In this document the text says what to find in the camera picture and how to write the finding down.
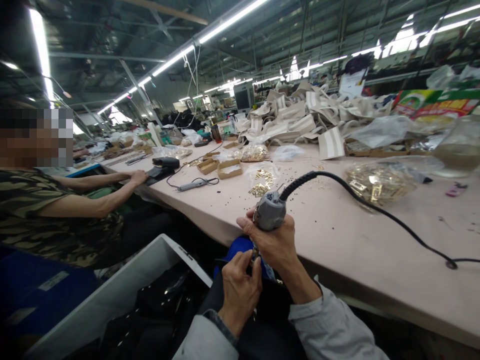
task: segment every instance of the long work table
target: long work table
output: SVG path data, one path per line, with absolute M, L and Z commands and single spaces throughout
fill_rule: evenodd
M 180 164 L 217 146 L 190 146 L 193 153 Z M 280 184 L 319 167 L 344 177 L 347 167 L 370 160 L 321 161 L 318 145 L 301 146 L 304 156 L 275 163 L 282 174 Z M 152 157 L 130 166 L 123 162 L 105 166 L 108 162 L 102 163 L 107 173 L 148 171 L 153 166 Z M 178 192 L 162 180 L 150 187 L 143 185 L 141 191 L 179 210 L 211 238 L 229 246 L 242 233 L 236 218 L 259 200 L 249 194 L 251 186 L 245 175 L 252 164 L 242 163 L 243 175 L 220 180 L 216 185 Z M 203 175 L 196 166 L 184 166 L 170 183 L 180 186 L 195 178 L 216 176 L 216 171 Z M 451 258 L 480 259 L 480 178 L 476 174 L 462 179 L 462 184 L 468 184 L 466 192 L 458 197 L 446 196 L 454 181 L 433 177 L 433 183 L 419 185 L 386 210 Z M 306 263 L 317 266 L 320 282 L 333 291 L 350 292 L 349 296 L 392 316 L 480 348 L 479 263 L 460 262 L 457 270 L 447 268 L 442 257 L 422 247 L 391 219 L 360 207 L 329 178 L 318 177 L 296 190 L 287 201 L 287 213 L 295 219 L 297 253 Z M 322 271 L 332 276 L 322 278 Z M 351 286 L 338 285 L 332 281 L 333 275 L 351 282 Z

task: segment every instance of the camouflage shirt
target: camouflage shirt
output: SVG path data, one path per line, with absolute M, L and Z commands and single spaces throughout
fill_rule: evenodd
M 0 241 L 4 246 L 78 267 L 94 265 L 120 241 L 123 217 L 42 217 L 37 212 L 78 195 L 40 170 L 0 170 Z

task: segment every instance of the coiled cord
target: coiled cord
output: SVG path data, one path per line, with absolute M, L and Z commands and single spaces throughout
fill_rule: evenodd
M 388 211 L 385 211 L 383 210 L 382 208 L 378 207 L 378 206 L 375 206 L 371 203 L 369 203 L 368 201 L 362 199 L 361 197 L 359 197 L 355 191 L 352 190 L 352 188 L 350 187 L 350 185 L 345 181 L 343 180 L 341 177 L 335 175 L 335 174 L 332 174 L 331 172 L 326 172 L 326 171 L 310 171 L 309 173 L 306 173 L 305 175 L 299 177 L 298 179 L 296 179 L 294 182 L 292 182 L 290 185 L 288 185 L 285 190 L 283 190 L 283 192 L 281 193 L 280 195 L 280 200 L 281 201 L 287 201 L 287 198 L 290 196 L 291 193 L 293 193 L 296 189 L 298 189 L 300 186 L 302 186 L 303 184 L 305 184 L 306 182 L 312 180 L 312 179 L 315 179 L 316 177 L 318 176 L 324 176 L 324 177 L 327 177 L 327 178 L 330 178 L 330 179 L 333 179 L 335 180 L 337 183 L 339 183 L 341 186 L 343 186 L 343 188 L 355 199 L 357 200 L 359 203 L 365 205 L 366 207 L 369 207 L 370 209 L 373 209 L 383 215 L 385 215 L 386 217 L 392 219 L 394 222 L 396 222 L 398 225 L 400 225 L 402 228 L 404 228 L 421 246 L 423 246 L 425 249 L 427 250 L 430 250 L 431 252 L 441 256 L 442 258 L 444 258 L 446 260 L 446 263 L 445 265 L 447 266 L 447 268 L 449 269 L 452 269 L 452 270 L 456 270 L 459 268 L 459 266 L 457 265 L 457 263 L 460 263 L 460 262 L 471 262 L 471 263 L 480 263 L 480 259 L 472 259 L 472 258 L 457 258 L 457 259 L 452 259 L 450 257 L 448 257 L 447 255 L 445 255 L 444 253 L 434 249 L 433 247 L 427 245 L 425 243 L 425 241 L 423 241 L 410 227 L 408 227 L 403 221 L 401 221 L 400 219 L 398 219 L 397 217 L 393 216 L 391 213 L 389 213 Z

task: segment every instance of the blue crate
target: blue crate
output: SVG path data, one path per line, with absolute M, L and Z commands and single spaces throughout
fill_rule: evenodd
M 93 270 L 15 251 L 0 260 L 0 312 L 14 337 L 41 337 L 99 286 Z

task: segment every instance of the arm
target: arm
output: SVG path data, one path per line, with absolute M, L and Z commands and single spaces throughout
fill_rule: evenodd
M 295 302 L 288 319 L 309 359 L 387 359 L 370 329 L 329 289 L 314 282 L 298 258 L 281 276 Z
M 223 267 L 223 307 L 218 313 L 207 310 L 197 315 L 174 359 L 238 359 L 237 339 L 252 315 L 262 292 L 260 258 L 255 259 L 251 276 L 246 274 L 252 250 L 238 252 Z
M 253 210 L 236 222 L 257 244 L 263 259 L 280 274 L 295 305 L 289 320 L 309 359 L 387 359 L 369 328 L 327 288 L 314 282 L 297 257 L 295 222 L 263 232 L 252 222 Z
M 93 175 L 79 178 L 52 176 L 66 188 L 79 192 L 105 187 L 130 179 L 132 172 L 117 172 L 108 175 Z
M 146 172 L 135 172 L 121 189 L 98 199 L 79 195 L 67 195 L 43 206 L 38 215 L 48 218 L 105 218 L 134 193 L 147 180 Z

